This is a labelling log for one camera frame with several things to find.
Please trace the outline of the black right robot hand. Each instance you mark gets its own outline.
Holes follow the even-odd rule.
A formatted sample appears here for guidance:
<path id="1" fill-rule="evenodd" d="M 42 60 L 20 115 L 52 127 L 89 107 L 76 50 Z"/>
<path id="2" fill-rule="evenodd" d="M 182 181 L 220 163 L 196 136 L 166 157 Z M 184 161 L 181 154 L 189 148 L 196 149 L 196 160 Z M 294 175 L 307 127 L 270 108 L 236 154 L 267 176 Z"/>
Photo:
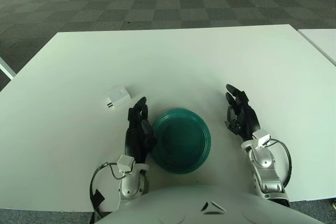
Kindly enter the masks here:
<path id="1" fill-rule="evenodd" d="M 226 85 L 226 89 L 225 97 L 229 104 L 225 121 L 227 128 L 244 142 L 252 140 L 253 133 L 260 130 L 260 125 L 246 93 L 230 84 Z"/>

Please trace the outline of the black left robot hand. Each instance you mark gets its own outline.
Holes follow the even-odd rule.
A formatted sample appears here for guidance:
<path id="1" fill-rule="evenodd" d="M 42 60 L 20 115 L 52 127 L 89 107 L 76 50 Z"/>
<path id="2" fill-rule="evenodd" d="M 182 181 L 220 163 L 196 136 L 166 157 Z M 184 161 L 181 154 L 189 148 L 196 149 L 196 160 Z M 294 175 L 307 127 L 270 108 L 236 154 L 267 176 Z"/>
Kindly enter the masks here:
<path id="1" fill-rule="evenodd" d="M 148 153 L 152 152 L 157 143 L 148 113 L 146 97 L 142 97 L 128 110 L 125 155 L 133 157 L 136 163 L 145 163 Z"/>

